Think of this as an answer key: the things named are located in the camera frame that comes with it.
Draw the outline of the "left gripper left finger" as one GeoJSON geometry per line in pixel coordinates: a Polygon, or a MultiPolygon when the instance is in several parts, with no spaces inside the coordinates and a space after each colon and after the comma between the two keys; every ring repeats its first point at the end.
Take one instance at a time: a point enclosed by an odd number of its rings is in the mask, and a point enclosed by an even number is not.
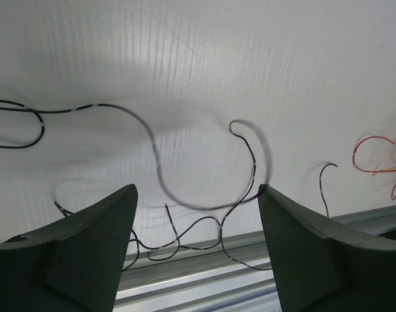
{"type": "Polygon", "coordinates": [[[0,243],[0,311],[112,311],[138,201],[134,184],[0,243]]]}

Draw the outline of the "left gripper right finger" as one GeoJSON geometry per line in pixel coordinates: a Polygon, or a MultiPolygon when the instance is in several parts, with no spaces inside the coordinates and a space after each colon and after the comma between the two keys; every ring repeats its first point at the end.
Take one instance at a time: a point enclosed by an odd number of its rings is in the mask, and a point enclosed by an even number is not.
{"type": "Polygon", "coordinates": [[[332,219],[259,191],[283,311],[396,311],[396,206],[332,219]]]}

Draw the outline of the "aluminium rail frame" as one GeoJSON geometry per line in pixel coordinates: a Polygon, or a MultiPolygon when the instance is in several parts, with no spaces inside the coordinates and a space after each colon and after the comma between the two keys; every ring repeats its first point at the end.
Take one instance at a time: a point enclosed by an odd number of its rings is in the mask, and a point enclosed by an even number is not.
{"type": "Polygon", "coordinates": [[[122,276],[115,311],[283,311],[264,232],[221,252],[186,252],[122,276]]]}

